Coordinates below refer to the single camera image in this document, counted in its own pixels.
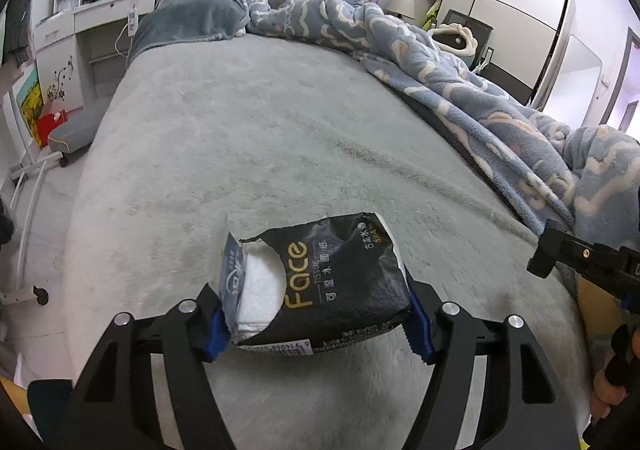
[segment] power strip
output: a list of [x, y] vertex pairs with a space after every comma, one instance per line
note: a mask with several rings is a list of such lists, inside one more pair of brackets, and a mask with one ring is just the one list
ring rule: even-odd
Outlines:
[[127, 35], [133, 37], [138, 30], [138, 9], [133, 7], [127, 14]]

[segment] gray pillow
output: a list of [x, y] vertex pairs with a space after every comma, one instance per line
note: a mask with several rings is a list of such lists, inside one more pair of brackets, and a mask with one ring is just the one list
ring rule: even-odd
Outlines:
[[140, 20], [127, 66], [140, 53], [165, 44], [233, 39], [245, 15], [234, 0], [162, 0]]

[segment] screw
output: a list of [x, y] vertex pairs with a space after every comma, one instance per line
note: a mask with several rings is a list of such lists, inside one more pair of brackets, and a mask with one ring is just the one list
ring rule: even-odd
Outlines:
[[118, 313], [113, 317], [113, 323], [116, 325], [127, 325], [131, 320], [131, 315], [129, 313]]
[[196, 307], [196, 301], [191, 299], [183, 300], [178, 304], [178, 309], [181, 313], [193, 313], [196, 311]]
[[524, 326], [524, 320], [518, 315], [511, 315], [509, 317], [509, 324], [516, 329], [520, 329]]
[[444, 304], [442, 304], [442, 310], [447, 315], [455, 316], [460, 313], [460, 306], [455, 302], [445, 302]]

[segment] lampshade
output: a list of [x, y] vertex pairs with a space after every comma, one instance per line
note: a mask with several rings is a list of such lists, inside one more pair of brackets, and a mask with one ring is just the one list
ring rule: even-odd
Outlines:
[[391, 2], [386, 6], [386, 11], [413, 19], [415, 17], [415, 1], [391, 0]]

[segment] tissue package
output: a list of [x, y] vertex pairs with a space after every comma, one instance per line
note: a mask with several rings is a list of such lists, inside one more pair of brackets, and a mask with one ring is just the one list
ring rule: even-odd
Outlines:
[[219, 293], [231, 340], [250, 351], [313, 354], [391, 331], [410, 315], [398, 247], [359, 213], [226, 237]]

